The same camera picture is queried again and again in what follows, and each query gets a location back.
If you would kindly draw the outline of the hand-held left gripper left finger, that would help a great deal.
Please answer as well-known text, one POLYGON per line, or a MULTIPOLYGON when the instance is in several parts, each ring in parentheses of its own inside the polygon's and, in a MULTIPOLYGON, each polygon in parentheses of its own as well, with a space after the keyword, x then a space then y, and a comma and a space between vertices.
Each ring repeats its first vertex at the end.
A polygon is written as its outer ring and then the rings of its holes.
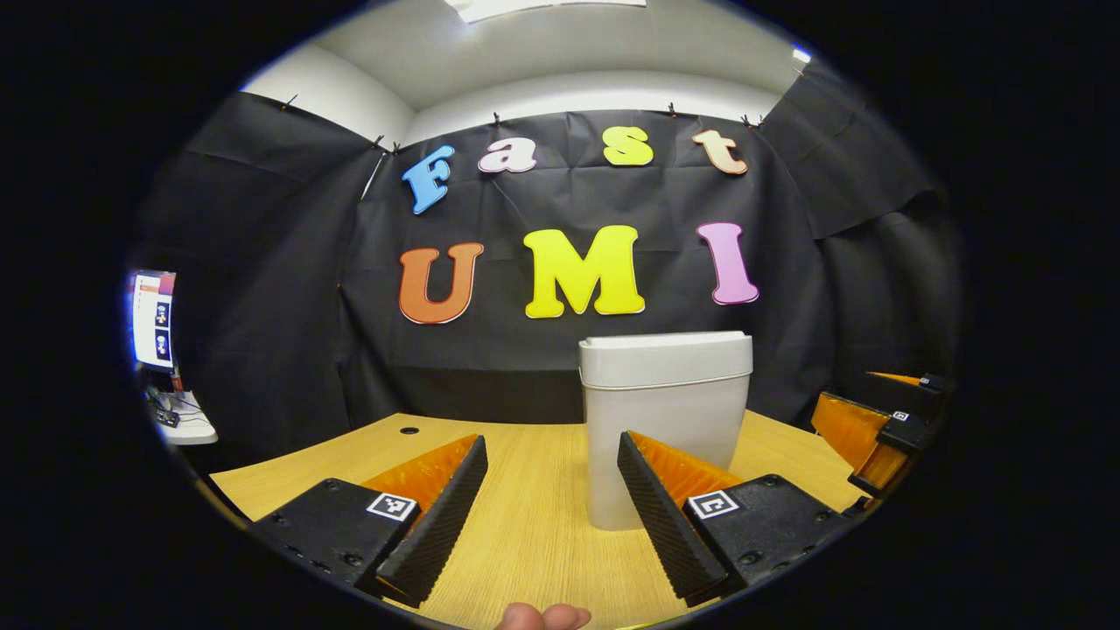
POLYGON ((360 484, 327 478, 249 532, 344 589, 420 606, 444 574, 488 471, 479 434, 360 484))

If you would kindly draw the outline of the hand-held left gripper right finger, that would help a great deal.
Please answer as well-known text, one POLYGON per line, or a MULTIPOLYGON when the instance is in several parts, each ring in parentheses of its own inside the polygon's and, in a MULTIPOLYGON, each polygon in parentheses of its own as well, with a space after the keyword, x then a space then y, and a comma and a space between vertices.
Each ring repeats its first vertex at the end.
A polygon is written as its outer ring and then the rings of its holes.
POLYGON ((780 474, 745 481, 685 451, 624 430, 617 466, 641 526, 687 606, 759 589, 856 525, 780 474))

